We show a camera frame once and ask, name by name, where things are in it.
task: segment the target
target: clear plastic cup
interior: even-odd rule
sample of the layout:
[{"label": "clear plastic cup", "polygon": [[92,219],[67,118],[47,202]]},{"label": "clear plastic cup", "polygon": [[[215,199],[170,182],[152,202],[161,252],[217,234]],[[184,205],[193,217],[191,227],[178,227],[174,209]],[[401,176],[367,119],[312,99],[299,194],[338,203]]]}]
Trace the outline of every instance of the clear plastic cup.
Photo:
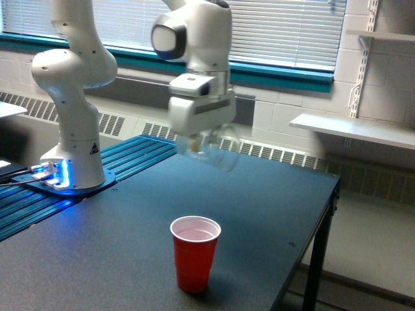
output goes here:
[{"label": "clear plastic cup", "polygon": [[176,147],[179,154],[229,172],[237,164],[241,141],[236,129],[224,124],[209,131],[206,136],[201,133],[190,137],[179,135]]}]

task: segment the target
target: heating vent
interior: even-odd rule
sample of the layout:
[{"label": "heating vent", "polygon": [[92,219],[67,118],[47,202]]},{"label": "heating vent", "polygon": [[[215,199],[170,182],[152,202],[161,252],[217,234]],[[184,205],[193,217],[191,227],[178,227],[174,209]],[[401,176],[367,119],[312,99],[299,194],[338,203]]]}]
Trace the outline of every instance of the heating vent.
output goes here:
[{"label": "heating vent", "polygon": [[[143,134],[174,141],[176,134],[166,126],[146,123]],[[383,172],[364,165],[328,161],[307,155],[303,152],[270,146],[267,144],[242,141],[238,150],[232,142],[223,139],[221,149],[262,157],[273,161],[285,162],[299,167],[342,176],[342,188],[353,192],[376,196],[395,202],[415,205],[415,176],[399,172]]]},{"label": "heating vent", "polygon": [[[59,122],[58,112],[53,102],[2,92],[0,92],[0,102],[26,108],[27,112],[25,115],[29,117]],[[125,118],[121,116],[99,113],[99,132],[118,137],[123,128],[124,121]]]}]

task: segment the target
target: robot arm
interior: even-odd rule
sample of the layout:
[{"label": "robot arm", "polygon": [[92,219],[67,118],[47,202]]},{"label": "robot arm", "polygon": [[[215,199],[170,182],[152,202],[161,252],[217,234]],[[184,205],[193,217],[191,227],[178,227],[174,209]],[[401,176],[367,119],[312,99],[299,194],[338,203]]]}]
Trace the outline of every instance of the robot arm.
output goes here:
[{"label": "robot arm", "polygon": [[47,181],[50,186],[58,190],[92,188],[105,177],[98,111],[86,101],[84,89],[112,82],[117,62],[98,37],[92,0],[51,0],[51,8],[52,24],[67,38],[69,50],[54,49],[33,59],[33,77],[52,97],[60,120],[59,143],[41,162],[58,163],[59,174]]},{"label": "robot arm", "polygon": [[221,0],[164,0],[172,10],[152,29],[157,54],[185,62],[187,73],[170,83],[172,129],[192,137],[231,122],[236,115],[230,87],[232,15]]}]

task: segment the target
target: wall shelf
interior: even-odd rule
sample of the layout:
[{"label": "wall shelf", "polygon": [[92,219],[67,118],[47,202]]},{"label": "wall shelf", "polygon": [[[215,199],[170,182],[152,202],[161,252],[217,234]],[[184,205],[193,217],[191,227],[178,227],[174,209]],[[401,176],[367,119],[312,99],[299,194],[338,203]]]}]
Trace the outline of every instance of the wall shelf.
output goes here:
[{"label": "wall shelf", "polygon": [[25,112],[27,112],[25,108],[7,104],[5,102],[0,102],[0,118],[8,117],[11,115],[19,115]]},{"label": "wall shelf", "polygon": [[328,113],[303,113],[290,126],[415,150],[415,128]]},{"label": "wall shelf", "polygon": [[357,36],[374,38],[374,39],[379,39],[379,40],[415,42],[415,36],[411,36],[408,34],[392,34],[389,32],[361,31],[361,30],[347,30],[346,34],[353,34]]}]

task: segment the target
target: red plastic cup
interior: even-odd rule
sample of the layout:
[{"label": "red plastic cup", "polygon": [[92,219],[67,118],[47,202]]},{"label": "red plastic cup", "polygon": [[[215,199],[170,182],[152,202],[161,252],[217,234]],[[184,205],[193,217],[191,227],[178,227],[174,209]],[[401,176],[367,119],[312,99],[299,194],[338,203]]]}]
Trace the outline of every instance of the red plastic cup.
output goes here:
[{"label": "red plastic cup", "polygon": [[170,225],[174,242],[177,285],[189,293],[203,291],[220,235],[220,225],[209,218],[186,216]]}]

